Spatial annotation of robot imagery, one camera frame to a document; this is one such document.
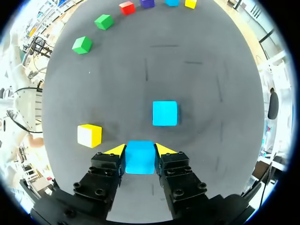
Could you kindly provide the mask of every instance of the cyan cube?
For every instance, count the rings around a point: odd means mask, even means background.
[[[154,0],[140,0],[140,4],[143,8],[152,8],[155,7]]]
[[[178,106],[175,101],[154,101],[152,124],[154,126],[176,126]]]
[[[180,0],[165,0],[165,3],[168,6],[179,6],[179,1]]]
[[[151,141],[129,141],[125,148],[125,172],[153,174],[155,148]]]

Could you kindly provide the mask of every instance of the screw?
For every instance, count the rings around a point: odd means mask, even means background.
[[[199,189],[205,189],[206,188],[206,183],[200,183],[198,184]]]
[[[190,166],[186,166],[186,167],[184,168],[184,170],[185,170],[186,172],[190,172],[190,171],[192,171],[192,168],[191,168]]]
[[[95,194],[98,196],[104,196],[105,195],[105,191],[103,189],[97,189],[95,191]]]
[[[174,192],[173,192],[173,196],[174,198],[177,198],[179,196],[182,196],[184,194],[184,191],[182,189],[176,189]]]
[[[174,173],[175,173],[175,170],[173,170],[173,169],[167,170],[167,174],[174,174]]]
[[[76,183],[73,184],[73,187],[74,187],[75,189],[79,189],[79,188],[81,188],[81,183],[76,182]]]
[[[89,168],[89,172],[90,172],[90,173],[94,172],[95,170],[96,170],[96,168],[95,168],[94,166],[91,166],[91,167]]]
[[[76,216],[76,213],[74,210],[67,209],[64,211],[64,215],[68,218],[74,218]]]
[[[112,173],[113,173],[113,171],[112,171],[111,169],[105,170],[105,174],[106,174],[107,176],[110,176]]]

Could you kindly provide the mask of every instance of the round gray platform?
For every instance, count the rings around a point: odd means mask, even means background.
[[[85,175],[97,151],[130,140],[150,140],[183,151],[208,197],[240,194],[258,157],[263,134],[259,74],[242,34],[213,1],[196,9],[136,7],[123,16],[122,0],[89,0],[67,22],[51,56],[43,94],[45,146],[61,189]],[[109,14],[115,24],[95,24]],[[88,54],[72,51],[88,36]],[[174,100],[181,108],[176,127],[152,126],[152,102]],[[103,127],[103,143],[77,143],[77,126]],[[158,177],[125,174],[109,220],[171,219]]]

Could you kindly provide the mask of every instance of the colored block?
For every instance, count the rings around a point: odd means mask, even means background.
[[[114,21],[111,15],[103,14],[95,20],[95,24],[99,29],[107,30],[113,25]]]
[[[94,148],[101,144],[102,127],[91,124],[79,125],[77,127],[77,142],[89,148]]]
[[[140,0],[140,4],[143,8],[155,7],[155,1],[154,0]]]
[[[152,124],[154,126],[176,126],[178,107],[175,101],[153,102]]]
[[[127,1],[119,4],[120,10],[124,15],[135,13],[135,6],[132,2]]]
[[[90,51],[92,44],[93,44],[92,41],[88,37],[81,37],[76,39],[72,49],[74,52],[77,52],[78,54],[85,54]]]
[[[178,6],[180,0],[165,0],[165,3],[168,6]]]
[[[170,154],[177,153],[177,152],[173,151],[172,149],[169,149],[169,148],[167,148],[167,147],[165,147],[165,146],[162,146],[162,145],[159,144],[159,143],[155,143],[155,145],[156,145],[156,148],[157,148],[157,150],[158,150],[159,157],[161,157],[161,155],[165,155],[165,154],[167,154],[167,153],[170,153]]]
[[[126,173],[153,174],[155,162],[154,143],[129,141],[125,148]]]
[[[197,0],[186,0],[184,5],[189,8],[195,8],[197,4]]]
[[[109,151],[104,152],[104,154],[111,154],[111,153],[113,153],[115,155],[121,156],[122,152],[124,150],[124,147],[125,147],[125,144],[119,145],[118,147],[115,147],[113,149],[110,149]]]

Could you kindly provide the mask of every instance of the black cable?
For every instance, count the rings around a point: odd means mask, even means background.
[[[46,43],[46,45],[48,45],[49,47],[54,48],[53,46],[49,45],[46,41],[45,41],[45,43]]]
[[[267,180],[266,180],[266,183],[265,183],[265,185],[264,185],[264,187],[263,187],[262,198],[261,198],[261,203],[259,204],[259,208],[260,208],[260,207],[262,206],[262,204],[263,204],[263,194],[264,194],[264,191],[265,191],[265,189],[266,189],[266,186],[267,186],[267,184],[268,184],[268,182],[269,182],[269,177],[270,177],[270,174],[271,174],[271,168],[272,168],[272,166],[270,166],[269,171],[268,171],[268,176],[266,177]]]
[[[16,91],[14,92],[14,94],[17,93],[18,91],[21,91],[21,90],[27,90],[27,89],[34,89],[34,90],[39,90],[40,92],[43,92],[43,89],[41,89],[41,88],[25,87],[25,88],[20,88],[20,89],[16,90]]]
[[[42,131],[30,131],[30,130],[28,130],[26,127],[24,127],[22,124],[20,124],[20,123],[18,123],[17,121],[15,121],[14,119],[13,119],[13,117],[8,113],[8,112],[6,112],[6,114],[7,114],[7,116],[9,116],[9,118],[19,127],[19,128],[21,128],[22,130],[24,130],[24,131],[26,131],[26,132],[28,132],[28,133],[33,133],[33,134],[42,134],[43,132]]]
[[[36,62],[35,62],[34,58],[35,58],[35,56],[33,56],[33,64],[34,64],[35,68],[37,69],[37,71],[38,71],[39,73],[46,74],[45,72],[42,72],[42,71],[40,71],[40,70],[37,68]]]

